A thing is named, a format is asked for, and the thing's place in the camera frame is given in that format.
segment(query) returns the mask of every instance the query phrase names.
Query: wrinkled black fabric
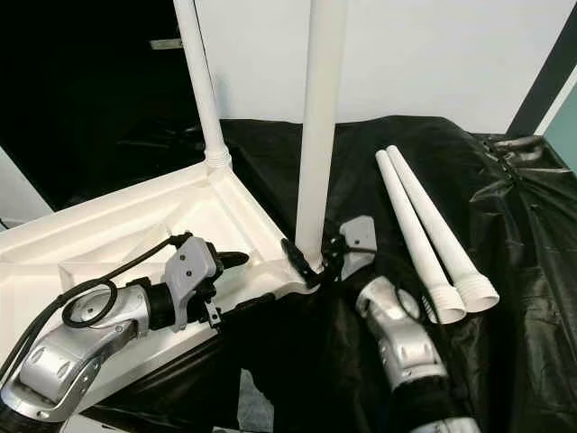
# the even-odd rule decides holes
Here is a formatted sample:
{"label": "wrinkled black fabric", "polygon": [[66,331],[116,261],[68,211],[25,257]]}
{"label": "wrinkled black fabric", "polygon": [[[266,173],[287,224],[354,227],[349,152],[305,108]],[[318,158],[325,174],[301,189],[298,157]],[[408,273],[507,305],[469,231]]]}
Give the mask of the wrinkled black fabric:
{"label": "wrinkled black fabric", "polygon": [[[283,231],[293,234],[301,126],[228,121],[223,127],[238,176]],[[326,217],[338,226],[358,215],[373,216],[377,272],[418,294],[420,284],[374,160],[378,149],[397,145],[500,294],[497,307],[445,327],[444,356],[481,430],[577,431],[577,180],[545,141],[511,152],[494,146],[503,138],[469,134],[434,117],[338,125]],[[251,370],[275,406],[275,431],[386,431],[385,379],[348,290],[326,287],[277,301],[219,337],[203,363],[210,364],[211,350],[220,359],[225,345],[224,370]],[[430,330],[443,347],[437,330]],[[146,407],[141,418],[151,426],[155,417],[174,422],[174,414],[198,423],[206,414],[161,385],[169,375],[190,383],[195,399],[218,406],[224,395],[211,395],[205,381],[222,379],[220,367],[208,371],[201,364],[180,363],[173,370],[168,365],[156,373],[170,407],[147,405],[156,388],[144,378],[92,415],[103,419],[117,408],[134,414]],[[150,385],[146,390],[128,392],[142,381]],[[232,408],[223,407],[220,415],[208,422],[233,423]]]}
{"label": "wrinkled black fabric", "polygon": [[108,397],[84,414],[126,431],[212,432],[236,423],[240,371],[231,345],[213,338]]}

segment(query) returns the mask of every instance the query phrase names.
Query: white tray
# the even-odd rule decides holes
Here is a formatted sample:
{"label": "white tray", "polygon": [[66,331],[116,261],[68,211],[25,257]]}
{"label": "white tray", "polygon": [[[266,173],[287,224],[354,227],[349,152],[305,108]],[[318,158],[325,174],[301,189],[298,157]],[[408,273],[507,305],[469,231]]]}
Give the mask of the white tray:
{"label": "white tray", "polygon": [[[191,231],[218,251],[248,253],[248,265],[226,271],[216,282],[223,311],[273,292],[309,293],[280,247],[283,234],[228,168],[208,172],[201,162],[184,170],[62,210],[0,233],[0,360],[30,321],[61,292],[101,276],[169,235]],[[160,282],[167,247],[119,276]],[[44,331],[60,323],[57,313]],[[213,336],[207,324],[189,324],[177,334],[152,331],[112,356],[79,410],[93,405]]]}

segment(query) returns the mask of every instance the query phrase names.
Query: white wall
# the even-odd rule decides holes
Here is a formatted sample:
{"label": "white wall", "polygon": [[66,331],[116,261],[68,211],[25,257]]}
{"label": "white wall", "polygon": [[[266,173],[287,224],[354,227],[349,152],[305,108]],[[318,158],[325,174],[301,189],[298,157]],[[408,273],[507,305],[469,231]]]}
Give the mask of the white wall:
{"label": "white wall", "polygon": [[0,218],[13,226],[51,212],[52,209],[0,147]]}
{"label": "white wall", "polygon": [[[504,132],[573,0],[350,0],[339,121]],[[221,117],[302,122],[308,0],[197,0]]]}

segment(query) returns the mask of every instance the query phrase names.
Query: white tube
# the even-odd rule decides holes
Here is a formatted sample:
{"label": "white tube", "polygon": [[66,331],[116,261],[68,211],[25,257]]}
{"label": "white tube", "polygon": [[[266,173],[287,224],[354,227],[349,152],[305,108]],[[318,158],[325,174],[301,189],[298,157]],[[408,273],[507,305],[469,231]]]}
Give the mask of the white tube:
{"label": "white tube", "polygon": [[467,311],[473,313],[493,307],[499,302],[499,294],[489,279],[477,271],[397,147],[389,146],[387,154]]}
{"label": "white tube", "polygon": [[307,92],[295,237],[297,247],[314,268],[321,263],[346,6],[347,0],[313,0],[310,7]]}
{"label": "white tube", "polygon": [[208,71],[194,0],[174,0],[182,47],[187,58],[188,74],[197,101],[198,115],[205,136],[206,164],[211,168],[231,165],[231,155],[224,144],[223,131],[216,110],[215,94]]}
{"label": "white tube", "polygon": [[[444,275],[443,268],[436,259],[433,247],[426,238],[425,230],[418,221],[389,156],[385,151],[378,151],[376,157],[411,259],[418,276],[435,303],[441,322],[453,323],[461,320],[467,314],[463,301]],[[429,319],[435,322],[435,314],[428,303],[426,313]]]}

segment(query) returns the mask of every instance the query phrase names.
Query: black cable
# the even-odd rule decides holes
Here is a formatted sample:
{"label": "black cable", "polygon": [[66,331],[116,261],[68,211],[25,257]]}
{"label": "black cable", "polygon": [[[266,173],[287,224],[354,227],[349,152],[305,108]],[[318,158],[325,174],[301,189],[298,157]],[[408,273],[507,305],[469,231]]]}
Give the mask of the black cable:
{"label": "black cable", "polygon": [[[144,262],[146,259],[152,257],[158,251],[160,251],[165,246],[171,244],[180,248],[182,244],[192,236],[191,233],[185,233],[183,235],[175,235],[171,236],[168,239],[165,239],[160,244],[152,247],[147,252],[139,255],[135,259],[132,259],[128,263],[114,269],[113,271],[109,272],[108,274],[96,278],[89,281],[84,281],[78,284],[77,286],[67,290],[66,292],[59,295],[53,302],[51,302],[32,322],[31,324],[24,330],[23,334],[20,336],[14,348],[10,352],[10,354],[6,357],[2,367],[0,368],[0,382],[4,379],[6,373],[12,366],[12,370],[10,371],[10,375],[14,373],[15,368],[22,362],[25,356],[28,355],[36,337],[40,334],[46,322],[52,317],[52,315],[58,310],[66,306],[64,311],[62,312],[62,321],[67,324],[67,326],[71,327],[90,327],[94,325],[98,320],[103,318],[106,314],[110,312],[112,307],[114,306],[114,302],[116,300],[116,296],[118,294],[118,288],[116,285],[111,281],[114,277],[117,277],[123,272],[128,271],[129,269],[133,268],[139,263]],[[76,322],[70,318],[70,311],[71,309],[68,308],[67,304],[73,300],[74,298],[78,297],[79,295],[85,293],[88,290],[94,289],[96,286],[104,284],[108,286],[110,289],[110,299],[104,306],[104,308],[90,320]]]}
{"label": "black cable", "polygon": [[416,321],[417,323],[420,323],[419,318],[416,318],[415,316],[413,316],[411,314],[411,312],[407,309],[407,306],[405,305],[405,303],[403,302],[403,299],[401,299],[400,297],[400,291],[401,291],[401,287],[400,287],[400,279],[397,280],[397,284],[395,284],[395,297],[397,298],[397,302],[400,305],[401,309],[405,312],[405,314],[412,318],[414,321]]}

